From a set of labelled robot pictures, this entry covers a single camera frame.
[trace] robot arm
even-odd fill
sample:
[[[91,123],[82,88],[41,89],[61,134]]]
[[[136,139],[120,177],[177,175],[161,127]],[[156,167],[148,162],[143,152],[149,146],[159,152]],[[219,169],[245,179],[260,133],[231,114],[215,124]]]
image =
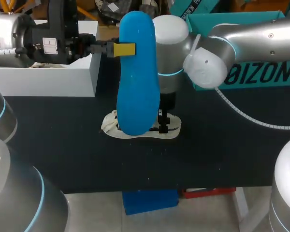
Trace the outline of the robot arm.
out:
[[[185,72],[200,87],[218,87],[236,62],[290,60],[290,19],[219,24],[207,37],[197,38],[194,47],[185,60]]]
[[[71,64],[93,53],[135,55],[135,44],[97,41],[92,34],[79,34],[77,15],[74,0],[50,0],[48,21],[39,25],[26,14],[0,14],[0,66]]]

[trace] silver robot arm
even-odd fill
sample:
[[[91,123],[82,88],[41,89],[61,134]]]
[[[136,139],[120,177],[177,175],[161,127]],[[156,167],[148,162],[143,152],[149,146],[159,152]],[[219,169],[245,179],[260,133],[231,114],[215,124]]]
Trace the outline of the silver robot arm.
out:
[[[184,70],[204,88],[221,85],[234,63],[290,60],[290,19],[238,25],[219,24],[197,38]]]

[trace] black table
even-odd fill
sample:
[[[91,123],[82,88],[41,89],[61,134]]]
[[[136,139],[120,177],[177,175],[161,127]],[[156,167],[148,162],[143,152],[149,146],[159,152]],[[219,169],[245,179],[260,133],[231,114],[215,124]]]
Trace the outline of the black table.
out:
[[[118,83],[119,60],[102,57],[95,98],[7,97],[19,123],[9,146],[65,193],[271,185],[290,131],[253,124],[185,80],[172,112],[178,138],[111,138],[100,128]],[[258,120],[290,125],[290,87],[223,92]]]

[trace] blue block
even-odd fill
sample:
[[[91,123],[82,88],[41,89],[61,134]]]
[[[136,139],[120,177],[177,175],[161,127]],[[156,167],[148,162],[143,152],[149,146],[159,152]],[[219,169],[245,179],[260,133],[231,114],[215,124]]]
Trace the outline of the blue block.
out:
[[[126,14],[119,28],[121,43],[136,43],[136,55],[120,58],[117,115],[121,130],[137,136],[155,123],[160,104],[155,27],[144,12]]]
[[[122,200],[126,215],[175,207],[177,190],[123,192]]]

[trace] blue light ring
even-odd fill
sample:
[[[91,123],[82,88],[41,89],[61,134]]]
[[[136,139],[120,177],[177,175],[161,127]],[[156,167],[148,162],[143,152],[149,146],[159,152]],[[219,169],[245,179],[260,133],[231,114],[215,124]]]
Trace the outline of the blue light ring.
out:
[[[44,185],[43,177],[42,177],[41,173],[39,172],[39,170],[37,170],[35,167],[34,167],[34,169],[38,172],[39,177],[41,179],[42,193],[41,193],[41,199],[40,199],[40,203],[39,203],[37,212],[35,213],[31,223],[28,225],[27,229],[24,232],[29,232],[31,230],[31,228],[33,227],[34,223],[36,222],[36,220],[38,219],[38,216],[39,216],[39,214],[41,212],[42,205],[43,205],[43,202],[44,202],[44,196],[45,196],[45,185]]]
[[[184,69],[181,69],[179,70],[178,72],[174,72],[174,73],[171,73],[171,74],[162,74],[162,73],[158,73],[159,76],[174,76],[174,75],[177,75],[179,73],[181,73]]]
[[[4,100],[4,105],[3,105],[3,109],[2,109],[2,111],[1,111],[1,113],[0,113],[0,118],[1,118],[2,115],[4,114],[4,111],[5,111],[5,108],[6,108],[6,102],[5,102],[5,99],[3,98],[3,100]]]
[[[235,60],[236,60],[236,58],[237,58],[236,49],[235,49],[235,47],[233,46],[233,44],[232,44],[229,40],[227,40],[227,39],[225,39],[225,38],[222,38],[222,37],[219,37],[219,36],[214,36],[214,35],[209,36],[209,38],[219,39],[219,40],[222,40],[222,41],[228,43],[228,44],[233,48],[233,50],[234,50],[234,53],[235,53]]]

